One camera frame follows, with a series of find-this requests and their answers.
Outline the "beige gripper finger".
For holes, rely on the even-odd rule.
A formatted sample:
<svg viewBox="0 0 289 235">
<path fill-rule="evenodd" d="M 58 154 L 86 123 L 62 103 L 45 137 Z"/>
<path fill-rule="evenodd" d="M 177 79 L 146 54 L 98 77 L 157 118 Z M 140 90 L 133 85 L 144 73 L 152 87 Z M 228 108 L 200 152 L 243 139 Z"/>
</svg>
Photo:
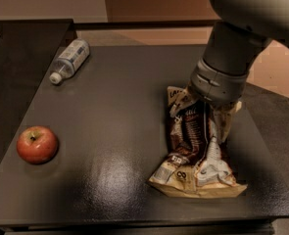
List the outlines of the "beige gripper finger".
<svg viewBox="0 0 289 235">
<path fill-rule="evenodd" d="M 187 88 L 171 86 L 169 88 L 169 114 L 175 117 L 181 110 L 184 110 L 198 101 Z"/>
<path fill-rule="evenodd" d="M 232 119 L 236 113 L 235 104 L 214 107 L 214 122 L 217 126 L 217 142 L 224 143 L 231 129 Z"/>
</svg>

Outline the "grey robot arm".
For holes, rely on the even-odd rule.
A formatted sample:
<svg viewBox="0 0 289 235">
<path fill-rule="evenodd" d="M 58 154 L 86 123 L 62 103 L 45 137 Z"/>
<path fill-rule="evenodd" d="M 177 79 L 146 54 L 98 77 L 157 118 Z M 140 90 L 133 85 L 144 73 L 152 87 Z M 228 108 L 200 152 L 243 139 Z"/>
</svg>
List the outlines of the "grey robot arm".
<svg viewBox="0 0 289 235">
<path fill-rule="evenodd" d="M 211 105 L 215 137 L 228 136 L 232 115 L 255 59 L 273 40 L 289 49 L 289 0 L 210 0 L 220 17 L 202 58 L 169 113 L 198 100 Z"/>
</svg>

